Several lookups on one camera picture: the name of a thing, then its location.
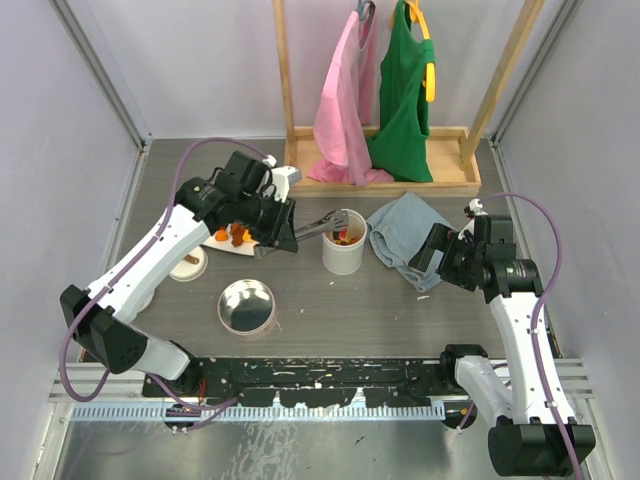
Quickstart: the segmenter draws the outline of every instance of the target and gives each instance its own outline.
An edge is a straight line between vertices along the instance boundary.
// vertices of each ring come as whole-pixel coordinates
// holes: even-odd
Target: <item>blue towel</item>
[[[427,239],[434,223],[451,226],[442,215],[415,193],[407,192],[371,215],[369,241],[373,251],[387,267],[393,267],[419,292],[426,292],[440,283],[436,268],[442,252],[435,252],[429,268],[422,273],[410,268],[409,261]]]

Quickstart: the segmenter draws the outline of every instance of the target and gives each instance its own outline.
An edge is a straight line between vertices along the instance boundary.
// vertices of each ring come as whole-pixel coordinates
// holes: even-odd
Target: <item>metal bowl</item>
[[[273,293],[258,280],[238,280],[220,295],[218,316],[230,332],[248,339],[261,338],[276,321]]]

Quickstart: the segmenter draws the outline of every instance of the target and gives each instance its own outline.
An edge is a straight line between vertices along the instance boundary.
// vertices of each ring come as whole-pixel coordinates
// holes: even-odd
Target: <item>gray table surface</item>
[[[128,251],[161,216],[178,158],[190,140],[158,140],[144,168],[122,251]],[[252,144],[283,158],[282,140]],[[210,144],[197,149],[182,180],[207,177],[228,160],[234,147]],[[487,142],[478,150],[483,181],[481,195],[501,190]],[[429,198],[426,201],[454,227],[466,223],[469,199]],[[389,198],[300,198],[296,226],[328,211],[350,208],[365,218]],[[506,202],[489,205],[506,213]],[[479,343],[491,357],[504,357],[498,328],[480,292],[470,293],[441,283],[422,294],[395,270],[385,267],[367,242],[363,264],[349,276],[329,273],[322,264],[321,238],[300,244],[298,254],[276,252],[263,260],[207,249],[209,265],[197,280],[165,279],[150,307],[135,325],[157,337],[174,340],[196,355],[217,356],[418,356],[436,357],[448,343]],[[216,302],[230,283],[256,278],[274,292],[280,328],[262,340],[242,341],[220,324]]]

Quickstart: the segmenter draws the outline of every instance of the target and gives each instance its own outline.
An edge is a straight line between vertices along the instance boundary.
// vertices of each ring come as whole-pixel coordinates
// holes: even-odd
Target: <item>white wall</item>
[[[0,2],[2,478],[26,478],[65,327],[105,258],[136,149],[46,1]]]
[[[331,56],[356,0],[287,0],[297,125],[311,125]],[[489,125],[495,130],[561,0],[547,0]],[[156,138],[282,136],[284,117],[271,0],[72,0],[89,6]],[[394,0],[378,0],[378,60]],[[522,0],[422,2],[435,42],[432,125],[471,126]]]
[[[584,0],[502,142],[515,190],[560,224],[550,312],[565,353],[584,359],[625,479],[640,469],[638,25],[638,2]],[[525,220],[548,279],[551,233],[531,210]]]

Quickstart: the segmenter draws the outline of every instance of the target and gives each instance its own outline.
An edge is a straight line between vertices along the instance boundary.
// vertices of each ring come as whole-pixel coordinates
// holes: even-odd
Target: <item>green shirt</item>
[[[380,65],[380,131],[367,140],[369,155],[375,168],[396,181],[432,182],[426,161],[429,104],[422,80],[427,63],[435,63],[433,42],[415,40],[404,0],[395,8],[389,50]]]

